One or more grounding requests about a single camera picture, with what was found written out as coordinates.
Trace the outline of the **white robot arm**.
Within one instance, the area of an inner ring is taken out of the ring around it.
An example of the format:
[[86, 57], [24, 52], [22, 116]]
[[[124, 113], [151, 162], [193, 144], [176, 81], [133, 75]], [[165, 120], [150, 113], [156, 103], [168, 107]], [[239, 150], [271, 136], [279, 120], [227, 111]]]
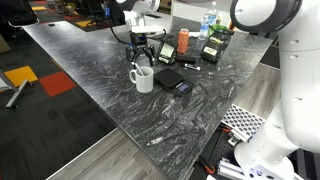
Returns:
[[280, 100], [256, 133], [234, 148], [251, 180], [294, 180], [288, 155], [320, 152], [320, 0], [232, 0], [233, 25], [279, 38]]

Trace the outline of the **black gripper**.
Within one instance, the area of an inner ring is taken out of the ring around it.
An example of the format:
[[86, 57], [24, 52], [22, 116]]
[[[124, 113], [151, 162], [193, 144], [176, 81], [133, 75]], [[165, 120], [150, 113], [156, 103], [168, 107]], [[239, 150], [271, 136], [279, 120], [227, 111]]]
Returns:
[[126, 48], [126, 59], [135, 62], [138, 57], [145, 55], [149, 58], [150, 66], [154, 66], [155, 46], [147, 43], [146, 34], [130, 32], [129, 35], [131, 42]]

